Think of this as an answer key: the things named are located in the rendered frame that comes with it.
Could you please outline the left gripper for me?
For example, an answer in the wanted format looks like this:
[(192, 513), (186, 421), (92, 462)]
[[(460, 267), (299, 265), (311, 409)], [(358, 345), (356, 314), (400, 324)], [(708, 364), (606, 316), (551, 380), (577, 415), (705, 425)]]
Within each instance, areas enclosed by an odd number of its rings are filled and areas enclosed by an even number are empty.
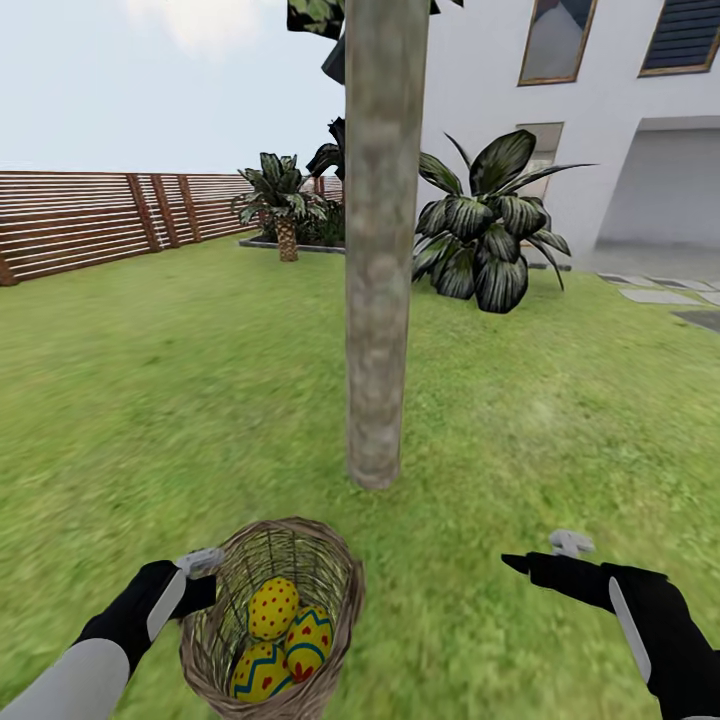
[(212, 607), (215, 605), (217, 600), (217, 586), (216, 586), (216, 575), (209, 575), (202, 579), (187, 579), (190, 585), (190, 595), (185, 606), (177, 614), (171, 615), (171, 619), (178, 617), (187, 617), (191, 615), (193, 611), (204, 609), (205, 607)]

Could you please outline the easter egg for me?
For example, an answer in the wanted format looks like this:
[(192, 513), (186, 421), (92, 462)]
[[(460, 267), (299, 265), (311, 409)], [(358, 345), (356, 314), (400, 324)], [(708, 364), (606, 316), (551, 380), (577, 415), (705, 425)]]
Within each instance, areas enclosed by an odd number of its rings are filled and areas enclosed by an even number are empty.
[(288, 579), (271, 579), (255, 591), (245, 613), (247, 631), (257, 641), (280, 640), (299, 610), (297, 588)]
[(286, 667), (285, 649), (278, 640), (257, 641), (239, 659), (231, 681), (231, 697), (260, 703), (289, 687), (292, 676)]
[(292, 680), (306, 681), (330, 657), (333, 641), (333, 622), (322, 607), (296, 610), (283, 637), (286, 667)]

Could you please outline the wicker basket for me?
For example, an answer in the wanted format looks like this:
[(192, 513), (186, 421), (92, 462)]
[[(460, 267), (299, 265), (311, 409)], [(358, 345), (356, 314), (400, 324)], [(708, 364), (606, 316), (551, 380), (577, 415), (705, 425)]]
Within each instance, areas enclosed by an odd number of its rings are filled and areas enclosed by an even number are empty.
[[(354, 559), (328, 524), (288, 517), (246, 525), (217, 546), (225, 560), (194, 574), (195, 579), (216, 575), (215, 605), (175, 617), (184, 679), (221, 720), (322, 720), (336, 692), (353, 627), (364, 612), (365, 560)], [(248, 601), (260, 585), (279, 578), (295, 585), (300, 609), (322, 607), (331, 617), (330, 657), (303, 683), (293, 681), (293, 687), (260, 703), (233, 699), (237, 663), (257, 644), (245, 623)]]

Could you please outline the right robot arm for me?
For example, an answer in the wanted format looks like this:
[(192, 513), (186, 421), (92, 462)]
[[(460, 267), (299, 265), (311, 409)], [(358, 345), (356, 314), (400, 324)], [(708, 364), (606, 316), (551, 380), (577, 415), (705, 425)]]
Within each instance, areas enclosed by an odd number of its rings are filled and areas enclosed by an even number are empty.
[(579, 560), (595, 550), (589, 535), (557, 529), (551, 555), (502, 554), (530, 581), (615, 614), (648, 690), (660, 700), (663, 720), (720, 720), (720, 650), (712, 650), (690, 619), (668, 575), (633, 567)]

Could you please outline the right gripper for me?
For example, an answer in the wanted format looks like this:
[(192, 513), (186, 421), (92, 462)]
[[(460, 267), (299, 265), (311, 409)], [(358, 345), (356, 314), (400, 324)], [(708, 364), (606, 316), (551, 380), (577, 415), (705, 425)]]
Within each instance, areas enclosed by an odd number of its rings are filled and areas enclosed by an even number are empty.
[(502, 554), (501, 559), (522, 574), (528, 575), (530, 570), (531, 583), (555, 589), (561, 594), (589, 604), (582, 594), (579, 576), (581, 569), (590, 562), (565, 555), (553, 556), (532, 551), (526, 554), (526, 557)]

